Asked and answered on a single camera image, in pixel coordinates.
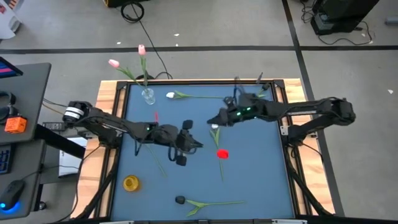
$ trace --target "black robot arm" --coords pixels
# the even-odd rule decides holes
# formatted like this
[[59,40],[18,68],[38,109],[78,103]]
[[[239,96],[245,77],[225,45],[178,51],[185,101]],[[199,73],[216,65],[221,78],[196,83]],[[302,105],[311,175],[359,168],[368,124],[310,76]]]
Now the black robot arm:
[[208,124],[233,126],[235,123],[255,118],[270,122],[277,121],[284,116],[321,115],[301,126],[289,126],[285,130],[285,134],[291,144],[301,142],[308,134],[322,130],[332,124],[349,125],[356,118],[353,105],[344,98],[329,97],[317,101],[279,103],[259,99],[253,93],[242,93],[237,105],[232,97],[226,97],[224,102],[227,108],[221,108],[217,116],[207,121]]
[[194,140],[189,133],[193,126],[190,120],[184,121],[182,130],[178,132],[178,128],[170,124],[132,122],[118,118],[84,101],[69,102],[62,120],[68,128],[83,127],[91,131],[98,136],[102,146],[118,148],[121,133],[126,133],[138,141],[140,147],[141,144],[152,143],[169,147],[169,150],[174,148],[176,157],[172,161],[181,166],[186,164],[186,154],[193,154],[196,148],[203,147],[203,144]]

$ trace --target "orange box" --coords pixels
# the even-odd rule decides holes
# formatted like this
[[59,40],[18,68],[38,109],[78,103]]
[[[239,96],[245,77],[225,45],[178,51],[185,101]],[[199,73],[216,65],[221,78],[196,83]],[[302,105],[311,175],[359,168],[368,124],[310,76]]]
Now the orange box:
[[4,130],[11,134],[23,133],[26,128],[26,122],[26,119],[21,116],[8,118]]

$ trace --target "keyboard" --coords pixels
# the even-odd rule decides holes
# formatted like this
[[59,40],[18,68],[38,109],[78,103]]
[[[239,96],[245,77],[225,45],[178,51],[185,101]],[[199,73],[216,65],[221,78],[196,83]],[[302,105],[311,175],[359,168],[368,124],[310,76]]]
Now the keyboard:
[[0,175],[11,171],[14,144],[0,146]]

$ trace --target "black floor stripe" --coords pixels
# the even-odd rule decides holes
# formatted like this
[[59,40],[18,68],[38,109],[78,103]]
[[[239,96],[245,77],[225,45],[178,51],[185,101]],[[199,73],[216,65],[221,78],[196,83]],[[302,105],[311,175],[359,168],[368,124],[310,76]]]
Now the black floor stripe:
[[[152,47],[147,52],[154,52]],[[205,52],[239,50],[275,50],[292,51],[293,46],[200,46],[200,47],[156,47],[158,52]],[[126,48],[90,48],[90,49],[0,49],[0,54],[82,54],[82,53],[124,53],[138,52],[137,47]]]
[[[294,27],[292,14],[290,13],[289,4],[287,3],[287,0],[282,0],[282,4],[284,6],[287,23],[289,25],[289,31],[292,36],[292,41],[293,41],[295,53],[297,56],[298,66],[301,71],[305,92],[307,94],[308,100],[314,100],[314,95],[313,95],[313,91],[311,88],[310,78],[308,76],[307,68],[305,66],[299,39],[297,38],[297,33],[296,33],[296,29]],[[333,172],[330,155],[329,155],[328,148],[326,145],[325,134],[323,133],[323,131],[318,132],[318,143],[320,145],[320,150],[321,150],[323,160],[324,160],[326,178],[328,181],[329,190],[330,190],[332,201],[333,201],[333,206],[335,208],[335,213],[340,216],[344,216],[343,205],[341,204],[341,199],[340,199],[340,194],[339,194],[339,191],[337,188],[335,173]]]
[[307,51],[326,51],[326,50],[338,50],[338,51],[348,51],[348,50],[398,50],[398,45],[375,45],[375,46],[301,46],[300,50]]

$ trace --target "computer mouse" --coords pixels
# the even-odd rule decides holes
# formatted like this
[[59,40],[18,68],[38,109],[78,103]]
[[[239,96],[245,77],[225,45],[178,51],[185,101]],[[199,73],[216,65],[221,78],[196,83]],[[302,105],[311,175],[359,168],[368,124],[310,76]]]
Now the computer mouse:
[[0,196],[0,209],[10,210],[18,202],[22,191],[24,190],[25,182],[23,180],[12,181],[5,191]]

